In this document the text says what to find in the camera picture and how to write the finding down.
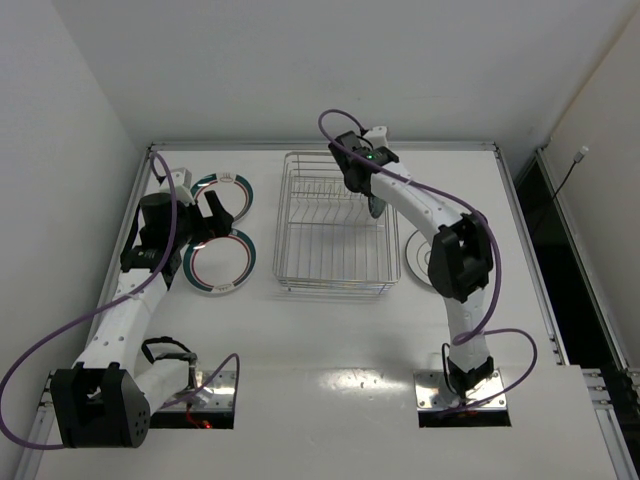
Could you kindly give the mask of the small blue patterned plate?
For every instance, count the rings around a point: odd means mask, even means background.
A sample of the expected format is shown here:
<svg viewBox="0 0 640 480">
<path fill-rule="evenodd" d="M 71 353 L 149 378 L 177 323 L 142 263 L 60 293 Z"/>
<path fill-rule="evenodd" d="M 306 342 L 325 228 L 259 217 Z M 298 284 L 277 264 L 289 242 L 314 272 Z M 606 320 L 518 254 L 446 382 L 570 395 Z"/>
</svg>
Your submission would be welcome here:
<svg viewBox="0 0 640 480">
<path fill-rule="evenodd" d="M 387 203 L 378 197 L 371 196 L 368 198 L 369 214 L 373 219 L 378 219 L 385 212 Z"/>
</svg>

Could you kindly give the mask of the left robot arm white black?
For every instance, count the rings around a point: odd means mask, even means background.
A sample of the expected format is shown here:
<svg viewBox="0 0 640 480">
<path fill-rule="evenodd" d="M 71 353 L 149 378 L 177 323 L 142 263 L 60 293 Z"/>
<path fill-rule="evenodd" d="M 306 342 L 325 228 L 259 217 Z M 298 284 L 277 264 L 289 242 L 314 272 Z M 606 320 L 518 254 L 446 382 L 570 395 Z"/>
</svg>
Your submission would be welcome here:
<svg viewBox="0 0 640 480">
<path fill-rule="evenodd" d="M 211 214 L 202 215 L 188 188 L 141 198 L 120 254 L 114 296 L 89 345 L 70 369 L 59 369 L 50 391 L 66 448 L 137 448 L 152 415 L 181 393 L 196 388 L 197 356 L 162 353 L 150 368 L 134 368 L 156 308 L 171 288 L 185 245 L 228 236 L 233 216 L 217 194 L 205 195 Z"/>
</svg>

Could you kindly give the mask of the white plate with grey rim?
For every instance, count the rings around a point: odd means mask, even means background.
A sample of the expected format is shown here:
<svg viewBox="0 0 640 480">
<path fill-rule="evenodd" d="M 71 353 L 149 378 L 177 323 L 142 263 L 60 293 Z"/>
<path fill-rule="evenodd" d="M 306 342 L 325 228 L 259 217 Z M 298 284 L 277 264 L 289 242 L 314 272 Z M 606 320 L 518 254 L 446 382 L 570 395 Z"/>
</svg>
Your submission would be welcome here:
<svg viewBox="0 0 640 480">
<path fill-rule="evenodd" d="M 404 258 L 409 272 L 423 285 L 431 288 L 428 275 L 431 245 L 419 231 L 415 230 L 408 238 L 404 249 Z"/>
</svg>

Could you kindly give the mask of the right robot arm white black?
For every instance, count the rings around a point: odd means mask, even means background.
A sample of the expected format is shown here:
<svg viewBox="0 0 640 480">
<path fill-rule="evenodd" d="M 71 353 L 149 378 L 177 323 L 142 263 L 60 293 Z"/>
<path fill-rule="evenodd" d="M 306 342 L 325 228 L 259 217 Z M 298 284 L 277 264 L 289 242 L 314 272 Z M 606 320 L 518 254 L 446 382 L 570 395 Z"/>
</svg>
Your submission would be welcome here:
<svg viewBox="0 0 640 480">
<path fill-rule="evenodd" d="M 443 192 L 418 185 L 387 145 L 376 148 L 349 131 L 328 148 L 351 192 L 401 213 L 431 247 L 427 267 L 430 284 L 443 297 L 450 332 L 446 359 L 449 388 L 463 398 L 494 370 L 486 341 L 480 336 L 491 310 L 483 307 L 485 289 L 494 268 L 492 236 L 486 220 L 470 211 L 460 213 L 445 204 Z"/>
</svg>

